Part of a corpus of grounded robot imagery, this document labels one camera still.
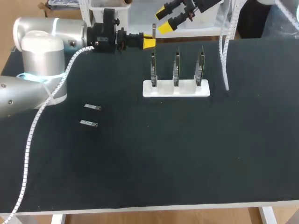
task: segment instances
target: wooden floor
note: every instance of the wooden floor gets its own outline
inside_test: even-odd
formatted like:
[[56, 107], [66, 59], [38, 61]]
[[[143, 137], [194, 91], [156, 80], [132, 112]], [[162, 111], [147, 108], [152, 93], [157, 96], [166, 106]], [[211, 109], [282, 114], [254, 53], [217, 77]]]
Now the wooden floor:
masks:
[[[10, 49], [13, 47], [12, 29], [16, 18], [21, 16], [43, 17], [37, 8], [41, 0], [0, 0], [0, 71], [2, 71]], [[273, 208], [278, 224], [286, 221], [299, 207]], [[35, 216], [40, 224], [50, 224], [51, 216]], [[261, 224], [257, 208], [186, 210], [155, 212], [123, 212], [85, 215], [67, 215], [66, 224]]]

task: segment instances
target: white table edge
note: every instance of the white table edge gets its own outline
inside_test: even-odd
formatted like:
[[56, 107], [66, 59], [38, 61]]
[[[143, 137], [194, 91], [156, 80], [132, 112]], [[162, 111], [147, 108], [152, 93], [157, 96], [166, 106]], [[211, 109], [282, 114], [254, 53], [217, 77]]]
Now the white table edge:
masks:
[[[249, 203], [227, 203], [227, 204], [149, 206], [149, 207], [132, 207], [132, 208], [121, 208], [121, 209], [35, 211], [35, 212], [18, 212], [17, 215], [31, 216], [31, 215], [88, 214], [88, 213], [127, 212], [127, 211], [231, 209], [231, 208], [249, 208], [249, 207], [269, 207], [269, 206], [298, 206], [298, 205], [299, 205], [299, 200], [293, 200], [293, 201], [278, 201], [278, 202], [249, 202]], [[4, 215], [9, 215], [9, 213], [0, 213], [0, 216], [4, 216]]]

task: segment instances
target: robotic arm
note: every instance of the robotic arm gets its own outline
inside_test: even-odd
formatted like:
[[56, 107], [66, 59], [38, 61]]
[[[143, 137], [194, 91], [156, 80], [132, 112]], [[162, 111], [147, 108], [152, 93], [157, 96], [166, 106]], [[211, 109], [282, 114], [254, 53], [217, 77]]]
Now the robotic arm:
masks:
[[164, 4], [164, 6], [156, 13], [158, 20], [163, 19], [167, 15], [172, 14], [172, 11], [179, 7], [182, 3], [185, 5], [184, 13], [181, 13], [175, 18], [170, 18], [166, 23], [161, 25], [158, 30], [161, 34], [166, 34], [178, 28], [178, 25], [185, 22], [187, 19], [192, 21], [195, 16], [195, 11], [200, 10], [201, 13], [213, 7], [221, 0], [173, 0]]
[[[64, 71], [64, 53], [93, 46], [97, 53], [120, 53], [127, 47], [141, 50], [156, 45], [152, 36], [143, 33], [127, 34], [115, 18], [114, 9], [104, 10], [103, 23], [87, 27], [81, 20], [58, 18], [18, 18], [14, 23], [14, 43], [22, 52], [22, 76], [0, 76], [0, 118], [38, 108], [59, 84]], [[67, 97], [66, 83], [51, 104]]]

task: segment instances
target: table leg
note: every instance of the table leg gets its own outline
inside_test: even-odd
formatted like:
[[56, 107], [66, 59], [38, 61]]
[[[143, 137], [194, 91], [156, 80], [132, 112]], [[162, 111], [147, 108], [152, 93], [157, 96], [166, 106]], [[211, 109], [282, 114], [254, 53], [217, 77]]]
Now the table leg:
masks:
[[[6, 220], [9, 216], [1, 215], [1, 217]], [[33, 216], [14, 216], [9, 224], [38, 224], [38, 222]]]
[[53, 215], [51, 224], [64, 224], [65, 214]]
[[277, 224], [272, 207], [259, 207], [263, 224]]
[[287, 221], [286, 224], [297, 224], [299, 223], [299, 210]]

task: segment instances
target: electronic component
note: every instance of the electronic component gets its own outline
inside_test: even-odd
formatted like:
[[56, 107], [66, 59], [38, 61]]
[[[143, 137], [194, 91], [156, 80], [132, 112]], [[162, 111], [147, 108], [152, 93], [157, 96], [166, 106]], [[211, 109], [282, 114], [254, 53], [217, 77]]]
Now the electronic component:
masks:
[[157, 86], [157, 74], [156, 74], [156, 58], [155, 53], [151, 53], [151, 61], [150, 61], [150, 77], [151, 83], [153, 87]]
[[99, 126], [98, 123], [90, 122], [90, 121], [87, 121], [87, 120], [81, 120], [80, 124], [88, 125], [88, 126], [91, 126], [91, 127], [98, 127]]
[[179, 71], [180, 71], [180, 57], [179, 57], [179, 49], [176, 52], [176, 57], [173, 62], [173, 82], [174, 86], [178, 87], [179, 83]]
[[205, 53], [204, 49], [199, 52], [199, 56], [196, 62], [196, 71], [195, 71], [195, 81], [196, 86], [201, 86], [201, 80], [204, 73], [204, 66], [205, 66]]
[[102, 110], [102, 108], [100, 106], [94, 106], [94, 105], [90, 105], [90, 104], [85, 104], [84, 107], [94, 109], [94, 110], [98, 110], [98, 111]]

